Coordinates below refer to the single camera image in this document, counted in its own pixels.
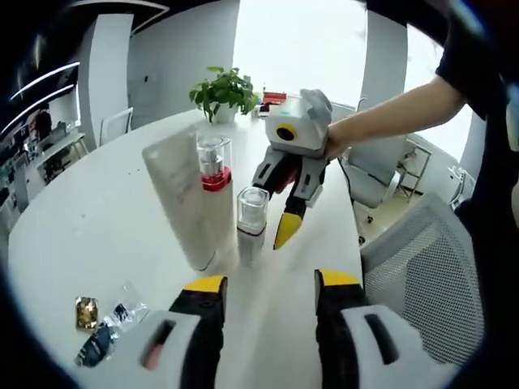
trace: white tube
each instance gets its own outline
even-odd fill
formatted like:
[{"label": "white tube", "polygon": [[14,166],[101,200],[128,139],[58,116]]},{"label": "white tube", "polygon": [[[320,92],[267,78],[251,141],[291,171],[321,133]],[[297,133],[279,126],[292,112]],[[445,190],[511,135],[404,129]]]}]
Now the white tube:
[{"label": "white tube", "polygon": [[187,262],[202,271],[215,257],[216,245],[204,217],[204,190],[194,130],[146,147],[142,154]]}]

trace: green leaves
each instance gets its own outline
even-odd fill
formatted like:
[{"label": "green leaves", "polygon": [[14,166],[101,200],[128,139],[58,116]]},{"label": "green leaves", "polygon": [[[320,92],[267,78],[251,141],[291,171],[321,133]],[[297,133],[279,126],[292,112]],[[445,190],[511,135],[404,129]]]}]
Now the green leaves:
[{"label": "green leaves", "polygon": [[217,77],[213,81],[205,80],[195,85],[189,92],[189,100],[204,111],[204,115],[210,122],[223,104],[229,104],[232,108],[238,106],[245,115],[253,110],[259,101],[254,94],[251,78],[238,76],[239,69],[232,68],[225,71],[220,66],[210,66],[209,71],[216,72]]},{"label": "green leaves", "polygon": [[218,73],[223,73],[224,68],[220,66],[209,66],[208,71],[217,71]]},{"label": "green leaves", "polygon": [[193,101],[195,101],[195,96],[196,96],[196,89],[193,89],[192,91],[189,92],[189,100],[191,101],[191,103]]}]

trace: bright window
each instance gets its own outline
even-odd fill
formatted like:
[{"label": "bright window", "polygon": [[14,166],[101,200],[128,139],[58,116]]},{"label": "bright window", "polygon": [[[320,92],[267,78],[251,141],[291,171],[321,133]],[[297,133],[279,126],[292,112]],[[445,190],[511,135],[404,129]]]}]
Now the bright window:
[{"label": "bright window", "polygon": [[355,0],[241,0],[234,66],[256,90],[319,88],[356,106],[366,61],[366,6]]},{"label": "bright window", "polygon": [[[444,49],[417,28],[408,26],[408,58],[405,91],[424,85],[433,79]],[[469,136],[472,109],[466,105],[453,119],[418,132],[423,138],[447,152],[458,161],[463,155]]]}]

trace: clear plastic bottle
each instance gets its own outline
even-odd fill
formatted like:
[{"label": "clear plastic bottle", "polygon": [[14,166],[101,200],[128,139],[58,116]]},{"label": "clear plastic bottle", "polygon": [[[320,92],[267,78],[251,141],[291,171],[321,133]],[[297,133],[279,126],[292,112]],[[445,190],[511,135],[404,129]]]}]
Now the clear plastic bottle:
[{"label": "clear plastic bottle", "polygon": [[237,239],[240,263],[252,266],[265,243],[269,194],[266,190],[248,187],[237,197]]},{"label": "clear plastic bottle", "polygon": [[197,148],[204,188],[204,215],[217,252],[223,256],[235,242],[231,141],[220,135],[200,135]]}]

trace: white wall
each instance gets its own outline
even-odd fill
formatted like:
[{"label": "white wall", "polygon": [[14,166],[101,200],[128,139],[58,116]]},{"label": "white wall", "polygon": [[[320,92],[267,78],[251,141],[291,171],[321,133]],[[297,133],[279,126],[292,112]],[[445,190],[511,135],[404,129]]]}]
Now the white wall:
[{"label": "white wall", "polygon": [[128,108],[127,63],[133,15],[99,15],[79,49],[81,130],[99,147],[101,121]]},{"label": "white wall", "polygon": [[78,116],[75,109],[75,89],[73,89],[72,92],[67,93],[65,96],[50,101],[49,113],[52,119],[53,128],[56,127],[58,122],[69,124],[77,120]]},{"label": "white wall", "polygon": [[188,93],[210,76],[206,67],[232,66],[238,8],[238,0],[198,6],[131,38],[128,88],[135,128],[193,109]]}]

